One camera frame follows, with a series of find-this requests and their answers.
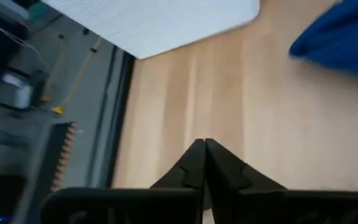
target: wooden floor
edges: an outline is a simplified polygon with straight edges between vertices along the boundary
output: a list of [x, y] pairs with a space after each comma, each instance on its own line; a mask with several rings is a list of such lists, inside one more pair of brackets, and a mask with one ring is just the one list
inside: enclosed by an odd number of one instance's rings
[[230, 32], [136, 62], [113, 187], [150, 187], [215, 138], [291, 189], [358, 190], [358, 80], [288, 49], [335, 0], [265, 0]]

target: white panel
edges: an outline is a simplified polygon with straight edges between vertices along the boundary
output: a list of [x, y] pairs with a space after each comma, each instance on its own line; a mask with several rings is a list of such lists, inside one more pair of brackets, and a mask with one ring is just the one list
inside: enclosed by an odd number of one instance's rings
[[146, 58], [253, 20], [259, 0], [44, 0], [124, 49]]

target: yellow cable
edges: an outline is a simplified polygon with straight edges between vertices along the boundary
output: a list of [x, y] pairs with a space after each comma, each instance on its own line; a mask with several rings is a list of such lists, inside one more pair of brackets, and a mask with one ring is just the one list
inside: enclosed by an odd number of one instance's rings
[[59, 71], [63, 65], [63, 59], [65, 55], [65, 39], [59, 39], [59, 43], [60, 43], [60, 53], [55, 62], [55, 65], [53, 66], [53, 70], [52, 73], [50, 74], [48, 82], [45, 84], [44, 93], [41, 99], [42, 101], [52, 100], [51, 96], [49, 96], [49, 89], [50, 86], [53, 84], [53, 81], [56, 79], [57, 75], [59, 74]]
[[[96, 43], [93, 45], [92, 49], [97, 50], [99, 47], [100, 42], [102, 41], [102, 38], [99, 37], [99, 39], [96, 41]], [[71, 99], [74, 96], [75, 90], [78, 88], [78, 85], [80, 84], [80, 81], [83, 78], [83, 75], [85, 73], [85, 70], [89, 64], [89, 61], [91, 60], [94, 52], [91, 50], [89, 50], [88, 55], [85, 58], [85, 61], [83, 62], [80, 71], [78, 72], [76, 79], [74, 81], [74, 84], [71, 86], [71, 90], [70, 92], [67, 94], [67, 97], [63, 100], [63, 103], [60, 106], [54, 107], [52, 108], [52, 111], [56, 112], [57, 114], [63, 114], [64, 113], [64, 108], [66, 107], [66, 105], [71, 101]]]

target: blue fabric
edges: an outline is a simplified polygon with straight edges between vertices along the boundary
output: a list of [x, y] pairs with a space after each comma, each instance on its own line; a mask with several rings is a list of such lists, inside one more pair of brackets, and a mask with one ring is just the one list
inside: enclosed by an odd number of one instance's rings
[[302, 33], [290, 55], [358, 74], [358, 0], [334, 5]]

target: cable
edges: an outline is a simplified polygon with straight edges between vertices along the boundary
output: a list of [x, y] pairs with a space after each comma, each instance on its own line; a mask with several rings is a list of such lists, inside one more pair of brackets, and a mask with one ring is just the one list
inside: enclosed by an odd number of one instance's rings
[[33, 29], [31, 29], [26, 23], [22, 22], [22, 21], [17, 21], [18, 23], [20, 23], [22, 26], [24, 26], [25, 28], [27, 28], [30, 32], [31, 32], [31, 36], [36, 34], [36, 31], [34, 31]]
[[85, 70], [89, 64], [89, 61], [91, 60], [94, 53], [97, 52], [97, 49], [99, 47], [100, 42], [102, 41], [102, 38], [99, 37], [96, 43], [93, 45], [93, 47], [89, 50], [88, 55], [86, 56], [80, 71], [78, 72], [76, 79], [74, 81], [74, 84], [71, 86], [70, 92], [67, 94], [67, 97], [63, 100], [60, 106], [56, 106], [52, 108], [52, 111], [55, 112], [58, 115], [62, 115], [64, 113], [64, 109], [66, 105], [71, 101], [71, 99], [74, 96], [75, 90], [78, 88], [78, 85], [80, 84], [80, 81], [83, 78], [83, 75], [85, 73]]
[[50, 74], [48, 82], [45, 84], [44, 93], [41, 98], [41, 100], [44, 102], [52, 101], [52, 97], [49, 95], [49, 90], [50, 90], [51, 85], [55, 81], [57, 75], [59, 74], [59, 71], [63, 65], [63, 59], [64, 59], [64, 55], [65, 55], [65, 50], [66, 50], [64, 36], [59, 35], [59, 43], [60, 43], [60, 53], [59, 53], [59, 56], [55, 62], [55, 65], [53, 66], [53, 70], [52, 70], [52, 73]]
[[17, 44], [23, 46], [23, 47], [30, 47], [32, 50], [34, 50], [34, 52], [37, 54], [38, 58], [40, 59], [40, 61], [43, 63], [47, 74], [49, 74], [50, 70], [49, 67], [47, 65], [47, 63], [45, 62], [44, 58], [41, 56], [41, 53], [32, 45], [30, 45], [29, 43], [27, 43], [26, 41], [16, 37], [15, 35], [11, 34], [10, 32], [0, 28], [0, 32], [2, 32], [3, 34], [7, 35], [10, 39], [12, 39], [14, 42], [16, 42]]

